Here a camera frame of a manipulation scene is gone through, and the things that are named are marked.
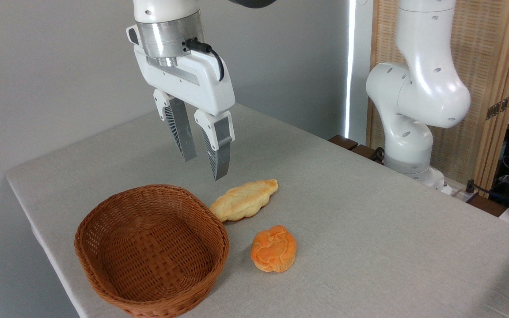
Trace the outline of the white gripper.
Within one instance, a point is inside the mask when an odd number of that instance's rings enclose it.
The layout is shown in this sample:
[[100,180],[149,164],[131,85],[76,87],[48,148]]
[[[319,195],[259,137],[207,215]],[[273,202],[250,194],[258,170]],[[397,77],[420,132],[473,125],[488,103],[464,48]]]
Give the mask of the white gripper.
[[220,65],[210,54],[192,52],[178,57],[175,67],[162,67],[150,65],[139,46],[134,45],[133,50],[145,81],[157,88],[153,97],[158,113],[168,124],[184,161],[197,156],[186,102],[199,108],[194,118],[202,129],[214,180],[224,177],[235,140],[232,114],[227,111],[235,104],[228,68],[224,66],[224,79],[219,81]]

